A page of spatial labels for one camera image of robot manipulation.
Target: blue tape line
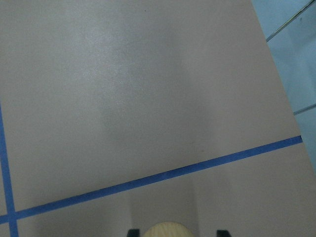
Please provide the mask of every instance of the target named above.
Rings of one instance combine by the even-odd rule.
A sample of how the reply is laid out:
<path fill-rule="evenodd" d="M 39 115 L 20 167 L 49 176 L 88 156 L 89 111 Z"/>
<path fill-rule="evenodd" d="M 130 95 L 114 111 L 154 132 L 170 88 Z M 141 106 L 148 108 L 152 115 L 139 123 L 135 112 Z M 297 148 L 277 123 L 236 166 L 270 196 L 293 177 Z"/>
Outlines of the blue tape line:
<path fill-rule="evenodd" d="M 3 187 L 4 187 L 6 211 L 7 211 L 7 220 L 9 222 L 10 234 L 11 234 L 11 237 L 18 237 L 19 234 L 18 234 L 18 227 L 17 227 L 16 216 L 15 216 L 9 162 L 8 162 L 8 156 L 6 152 L 6 143 L 5 143 L 5 136 L 4 136 L 3 121 L 2 121 L 1 105 L 0 105 L 0 162 L 1 162 L 2 180 L 3 180 Z"/>
<path fill-rule="evenodd" d="M 227 155 L 227 156 L 223 156 L 223 157 L 219 157 L 219 158 L 215 158 L 215 159 L 210 159 L 207 161 L 203 161 L 200 163 L 196 163 L 196 164 L 188 165 L 185 167 L 177 168 L 177 169 L 170 170 L 167 172 L 151 175 L 151 176 L 148 176 L 145 178 L 141 178 L 141 179 L 133 180 L 130 182 L 114 185 L 114 186 L 111 186 L 108 188 L 96 190 L 96 191 L 82 194 L 79 196 L 69 197 L 69 198 L 59 200 L 59 201 L 54 201 L 54 202 L 47 203 L 44 205 L 40 205 L 40 206 L 32 207 L 29 209 L 21 210 L 21 211 L 16 212 L 16 218 L 22 219 L 22 218 L 38 215 L 38 214 L 45 213 L 48 211 L 53 211 L 53 210 L 56 210 L 59 208 L 67 207 L 67 206 L 78 204 L 81 202 L 85 202 L 85 201 L 105 197 L 108 195 L 116 194 L 119 192 L 135 189 L 135 188 L 138 188 L 138 187 L 141 187 L 144 185 L 153 184 L 153 183 L 163 181 L 166 179 L 171 179 L 171 178 L 174 178 L 177 176 L 181 176 L 181 175 L 189 174 L 192 172 L 208 169 L 211 167 L 215 167 L 215 166 L 226 164 L 226 163 L 233 162 L 236 160 L 252 157 L 255 155 L 274 151 L 274 150 L 277 150 L 280 148 L 292 146 L 292 145 L 299 144 L 299 143 L 302 143 L 301 136 L 297 136 L 297 137 L 289 138 L 286 140 L 270 143 L 270 144 L 263 145 L 263 146 L 260 146 L 257 148 L 252 148 L 252 149 L 238 152 L 238 153 L 234 153 L 231 155 Z"/>
<path fill-rule="evenodd" d="M 0 225 L 9 222 L 8 215 L 0 216 Z"/>

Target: round wooden top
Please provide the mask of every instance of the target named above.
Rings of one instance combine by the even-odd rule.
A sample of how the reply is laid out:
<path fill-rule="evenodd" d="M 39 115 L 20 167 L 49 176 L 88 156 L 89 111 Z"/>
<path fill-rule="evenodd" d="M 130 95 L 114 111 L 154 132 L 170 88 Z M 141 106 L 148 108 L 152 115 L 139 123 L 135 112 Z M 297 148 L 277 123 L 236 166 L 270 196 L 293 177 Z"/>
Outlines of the round wooden top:
<path fill-rule="evenodd" d="M 154 225 L 143 237 L 194 237 L 192 232 L 176 222 L 162 222 Z"/>

